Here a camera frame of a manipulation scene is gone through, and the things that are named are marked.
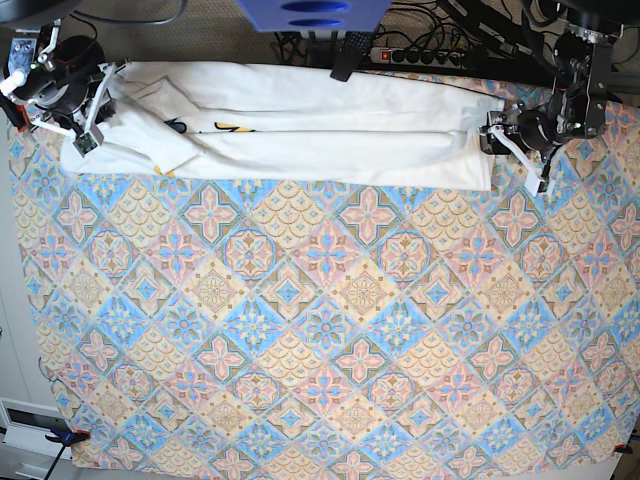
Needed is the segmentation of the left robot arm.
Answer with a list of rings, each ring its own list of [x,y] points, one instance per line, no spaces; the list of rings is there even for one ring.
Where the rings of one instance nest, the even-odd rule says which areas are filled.
[[[521,3],[521,27],[534,58],[553,75],[549,101],[521,111],[500,125],[506,137],[524,152],[549,156],[573,139],[591,139],[604,127],[608,76],[613,46],[626,26],[639,22],[637,1],[559,1],[555,12],[535,18],[530,1]],[[534,26],[566,20],[556,41],[553,60],[533,43]]]

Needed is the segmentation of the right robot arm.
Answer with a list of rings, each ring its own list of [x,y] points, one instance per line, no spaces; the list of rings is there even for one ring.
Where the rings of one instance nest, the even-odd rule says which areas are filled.
[[[109,85],[126,62],[108,62],[96,36],[61,40],[61,23],[15,30],[1,67],[1,108],[18,131],[51,130],[86,154],[104,141],[99,125],[115,114]]]

